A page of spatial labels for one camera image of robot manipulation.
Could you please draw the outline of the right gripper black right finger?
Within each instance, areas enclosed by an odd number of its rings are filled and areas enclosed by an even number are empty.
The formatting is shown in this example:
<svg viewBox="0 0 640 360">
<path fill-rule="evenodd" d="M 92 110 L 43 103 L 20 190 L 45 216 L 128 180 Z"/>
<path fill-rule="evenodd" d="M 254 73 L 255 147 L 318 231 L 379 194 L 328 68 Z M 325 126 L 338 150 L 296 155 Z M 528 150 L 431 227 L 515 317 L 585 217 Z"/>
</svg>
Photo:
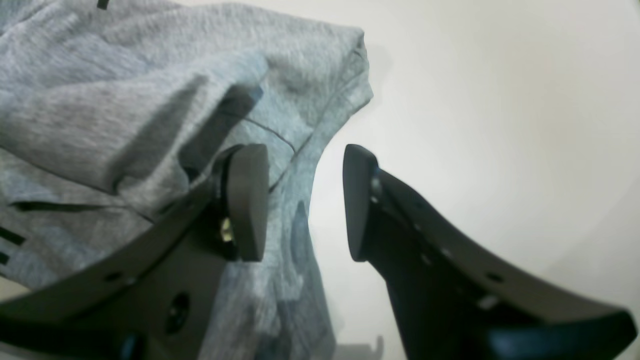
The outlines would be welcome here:
<svg viewBox="0 0 640 360">
<path fill-rule="evenodd" d="M 409 360 L 613 360 L 636 339 L 627 309 L 494 255 L 363 146 L 342 183 L 350 255 L 384 279 Z"/>
</svg>

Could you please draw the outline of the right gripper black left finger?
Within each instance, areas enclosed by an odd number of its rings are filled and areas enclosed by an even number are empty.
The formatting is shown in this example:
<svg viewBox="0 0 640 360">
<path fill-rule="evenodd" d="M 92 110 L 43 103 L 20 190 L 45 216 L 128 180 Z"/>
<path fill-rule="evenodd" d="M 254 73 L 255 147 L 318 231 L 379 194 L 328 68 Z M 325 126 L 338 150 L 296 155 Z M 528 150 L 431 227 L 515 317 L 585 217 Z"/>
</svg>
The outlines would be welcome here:
<svg viewBox="0 0 640 360">
<path fill-rule="evenodd" d="M 220 153 L 144 234 L 87 269 L 1 303 L 1 351 L 20 360 L 196 360 L 230 262 L 263 259 L 263 144 Z"/>
</svg>

